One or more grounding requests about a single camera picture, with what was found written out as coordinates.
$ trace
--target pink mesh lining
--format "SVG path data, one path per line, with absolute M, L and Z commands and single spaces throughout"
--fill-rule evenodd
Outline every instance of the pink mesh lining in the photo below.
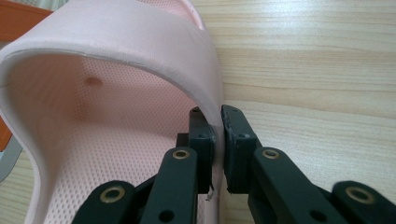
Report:
M 53 63 L 43 65 L 49 57 Z M 36 56 L 12 79 L 16 107 L 42 152 L 54 159 L 49 172 L 59 172 L 49 174 L 57 180 L 46 223 L 70 223 L 102 183 L 138 185 L 155 175 L 177 133 L 188 130 L 195 106 L 150 73 L 78 56 Z

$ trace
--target orange object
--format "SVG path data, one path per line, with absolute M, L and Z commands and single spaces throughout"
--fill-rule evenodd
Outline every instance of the orange object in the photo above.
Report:
M 0 152 L 6 148 L 9 139 L 11 138 L 11 135 L 11 131 L 4 123 L 4 121 L 0 118 Z
M 0 41 L 13 41 L 24 35 L 52 11 L 0 0 Z

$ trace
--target wooden table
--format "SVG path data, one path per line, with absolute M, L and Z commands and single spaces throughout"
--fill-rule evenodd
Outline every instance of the wooden table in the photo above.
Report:
M 226 104 L 318 186 L 356 180 L 396 203 L 396 2 L 193 0 L 216 44 Z M 22 223 L 21 154 L 0 183 L 0 223 Z M 225 193 L 226 223 L 251 223 Z

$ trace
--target pink shoe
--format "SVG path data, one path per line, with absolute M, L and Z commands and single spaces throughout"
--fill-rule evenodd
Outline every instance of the pink shoe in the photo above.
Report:
M 155 175 L 196 105 L 218 139 L 198 220 L 218 223 L 221 85 L 188 0 L 74 0 L 51 14 L 0 51 L 1 115 L 35 172 L 25 223 L 70 223 L 97 186 Z

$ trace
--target black plastic part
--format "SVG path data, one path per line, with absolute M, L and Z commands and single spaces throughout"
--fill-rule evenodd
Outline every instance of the black plastic part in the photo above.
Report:
M 320 190 L 281 150 L 257 148 L 251 162 L 251 173 L 251 178 L 257 182 L 251 185 L 249 197 L 253 198 L 249 199 L 249 207 L 256 223 L 346 223 Z M 267 217 L 260 206 L 273 210 L 276 218 Z
M 176 147 L 188 147 L 189 146 L 189 134 L 178 133 L 176 140 Z
M 132 223 L 140 222 L 140 218 L 143 216 L 143 212 L 145 211 L 146 203 L 156 177 L 157 176 L 154 175 L 135 188 L 136 194 L 134 196 L 134 202 L 130 213 L 131 219 L 133 220 Z
M 134 220 L 136 213 L 131 210 L 135 196 L 133 185 L 123 181 L 110 181 L 97 187 L 78 209 L 73 224 L 121 224 Z
M 376 190 L 358 182 L 335 184 L 332 202 L 349 223 L 396 223 L 396 206 Z
M 261 143 L 241 110 L 224 105 L 221 116 L 225 129 L 224 174 L 227 190 L 247 194 L 248 161 Z
M 190 111 L 188 137 L 188 147 L 194 149 L 198 154 L 198 193 L 208 193 L 209 186 L 212 184 L 212 163 L 216 139 L 204 114 L 198 107 Z
M 189 156 L 175 158 L 174 153 L 180 150 Z M 188 147 L 176 147 L 165 153 L 141 224 L 196 222 L 197 161 L 197 153 Z

